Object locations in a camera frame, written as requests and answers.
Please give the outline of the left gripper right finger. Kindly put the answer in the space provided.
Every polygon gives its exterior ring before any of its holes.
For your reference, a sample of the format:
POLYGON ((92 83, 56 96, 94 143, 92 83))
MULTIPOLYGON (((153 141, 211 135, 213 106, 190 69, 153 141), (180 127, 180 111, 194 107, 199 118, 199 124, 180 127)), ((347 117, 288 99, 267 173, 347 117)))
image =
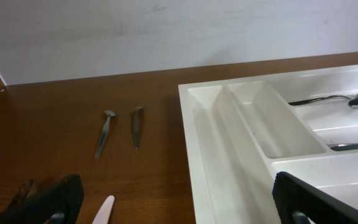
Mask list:
POLYGON ((276 174, 272 196, 283 224, 358 224, 358 210, 287 173, 276 174))

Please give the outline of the metal fork dark handle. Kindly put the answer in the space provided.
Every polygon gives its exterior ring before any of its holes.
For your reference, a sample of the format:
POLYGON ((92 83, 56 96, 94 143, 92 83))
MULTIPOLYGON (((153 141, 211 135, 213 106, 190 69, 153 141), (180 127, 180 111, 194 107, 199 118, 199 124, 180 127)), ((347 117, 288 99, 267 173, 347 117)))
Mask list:
POLYGON ((293 101, 293 102, 289 102, 288 104, 291 106, 300 106, 300 105, 306 105, 309 103, 314 103, 317 101, 330 100, 330 99, 334 99, 334 98, 344 98, 347 100, 352 100, 351 97, 348 97, 345 95, 331 95, 331 96, 325 96, 325 97, 319 97, 319 98, 312 98, 312 99, 308 99, 308 100, 293 101))

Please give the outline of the white cutlery tray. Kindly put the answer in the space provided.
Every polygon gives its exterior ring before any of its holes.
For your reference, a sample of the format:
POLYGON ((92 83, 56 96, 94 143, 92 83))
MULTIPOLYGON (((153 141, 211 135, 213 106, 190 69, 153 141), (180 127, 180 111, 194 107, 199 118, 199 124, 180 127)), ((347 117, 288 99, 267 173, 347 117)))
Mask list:
POLYGON ((180 85, 197 223, 278 223, 285 171, 358 209, 358 65, 180 85))

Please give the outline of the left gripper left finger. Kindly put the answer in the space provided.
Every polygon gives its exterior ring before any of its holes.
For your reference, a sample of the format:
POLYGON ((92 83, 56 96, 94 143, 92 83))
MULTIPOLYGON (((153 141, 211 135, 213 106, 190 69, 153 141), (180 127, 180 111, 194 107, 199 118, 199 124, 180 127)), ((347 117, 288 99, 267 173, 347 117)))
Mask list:
POLYGON ((81 177, 70 174, 49 189, 0 212, 0 223, 75 223, 84 199, 81 177))

